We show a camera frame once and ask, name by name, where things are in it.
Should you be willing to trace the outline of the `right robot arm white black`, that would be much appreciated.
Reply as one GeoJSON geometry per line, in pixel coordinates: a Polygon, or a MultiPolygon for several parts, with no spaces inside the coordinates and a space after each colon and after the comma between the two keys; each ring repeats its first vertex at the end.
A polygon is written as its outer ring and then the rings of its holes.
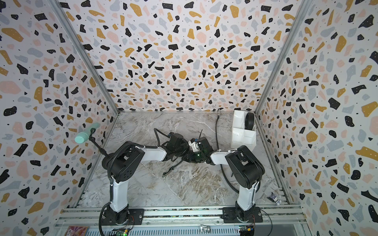
{"type": "Polygon", "coordinates": [[[255,197],[265,169],[249,148],[242,145],[234,150],[213,150],[205,137],[191,139],[189,147],[190,151],[184,156],[184,161],[227,165],[239,183],[239,195],[235,203],[235,210],[226,219],[243,223],[253,220],[256,209],[255,197]]]}

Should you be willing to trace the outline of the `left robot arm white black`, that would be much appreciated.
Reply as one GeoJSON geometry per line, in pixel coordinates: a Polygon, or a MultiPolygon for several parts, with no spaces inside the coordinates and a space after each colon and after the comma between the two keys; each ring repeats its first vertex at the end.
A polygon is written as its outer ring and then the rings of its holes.
{"type": "Polygon", "coordinates": [[[158,135],[162,132],[155,128],[154,133],[157,137],[157,146],[145,146],[126,141],[111,154],[99,148],[99,152],[104,155],[102,167],[107,171],[110,182],[110,200],[104,207],[103,213],[100,214],[100,223],[108,220],[122,225],[130,220],[127,197],[129,180],[141,162],[164,162],[173,157],[183,157],[189,152],[190,146],[182,135],[173,132],[164,134],[168,141],[161,143],[158,135]]]}

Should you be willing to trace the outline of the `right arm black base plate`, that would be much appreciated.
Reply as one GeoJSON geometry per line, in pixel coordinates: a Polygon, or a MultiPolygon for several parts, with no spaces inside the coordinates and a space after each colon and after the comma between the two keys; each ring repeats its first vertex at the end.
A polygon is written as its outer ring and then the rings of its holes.
{"type": "Polygon", "coordinates": [[[222,208],[221,219],[224,223],[261,223],[263,222],[261,210],[257,206],[253,206],[247,211],[240,207],[224,207],[222,208]]]}

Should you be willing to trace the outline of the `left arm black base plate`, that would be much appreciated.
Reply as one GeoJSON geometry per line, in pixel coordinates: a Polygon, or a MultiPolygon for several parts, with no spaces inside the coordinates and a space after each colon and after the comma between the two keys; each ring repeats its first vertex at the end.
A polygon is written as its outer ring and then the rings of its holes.
{"type": "Polygon", "coordinates": [[[115,212],[112,208],[108,207],[103,212],[101,224],[102,226],[141,225],[143,216],[144,209],[142,208],[125,208],[120,212],[115,212]]]}

